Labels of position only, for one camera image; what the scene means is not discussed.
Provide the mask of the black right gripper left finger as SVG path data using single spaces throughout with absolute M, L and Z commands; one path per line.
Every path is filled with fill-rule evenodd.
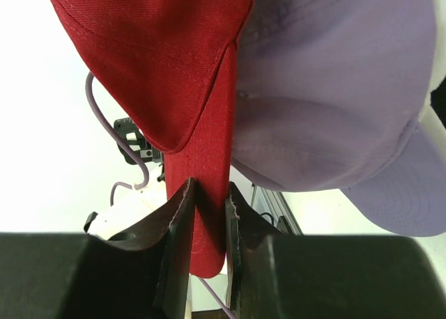
M 183 318 L 195 212 L 186 180 L 160 208 L 101 240 L 1 235 L 2 318 Z

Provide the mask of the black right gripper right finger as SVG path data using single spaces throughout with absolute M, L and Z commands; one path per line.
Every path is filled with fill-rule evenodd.
M 444 318 L 445 295 L 410 238 L 285 234 L 235 184 L 225 202 L 237 318 Z

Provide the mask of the purple baseball cap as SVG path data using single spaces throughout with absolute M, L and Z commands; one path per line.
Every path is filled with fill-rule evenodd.
M 445 232 L 445 0 L 255 0 L 232 165 L 283 192 L 340 189 L 399 235 Z

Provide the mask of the dark red baseball cap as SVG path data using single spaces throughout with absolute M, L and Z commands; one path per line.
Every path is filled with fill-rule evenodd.
M 190 272 L 224 264 L 237 50 L 254 0 L 50 0 L 94 77 L 164 155 L 167 193 L 198 184 Z

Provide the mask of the black baseball cap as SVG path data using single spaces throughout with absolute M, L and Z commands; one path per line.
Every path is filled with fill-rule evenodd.
M 446 114 L 446 95 L 445 95 L 445 87 L 438 87 L 431 93 L 431 106 L 433 110 L 442 121 L 443 125 L 445 124 L 445 114 Z

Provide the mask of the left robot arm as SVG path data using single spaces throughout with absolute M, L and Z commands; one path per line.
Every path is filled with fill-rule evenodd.
M 144 175 L 137 163 L 118 147 L 118 151 L 123 155 L 120 169 L 126 170 L 127 174 L 122 178 L 111 180 L 110 183 L 121 181 L 124 185 L 112 186 L 113 205 L 95 208 L 86 218 L 84 232 L 103 240 L 119 241 L 129 239 L 130 236 L 124 234 L 129 227 L 166 203 L 167 193 L 162 153 L 147 142 L 142 131 L 130 118 L 116 119 L 113 128 L 145 162 L 149 181 L 145 187 L 135 188 L 135 185 L 144 181 Z

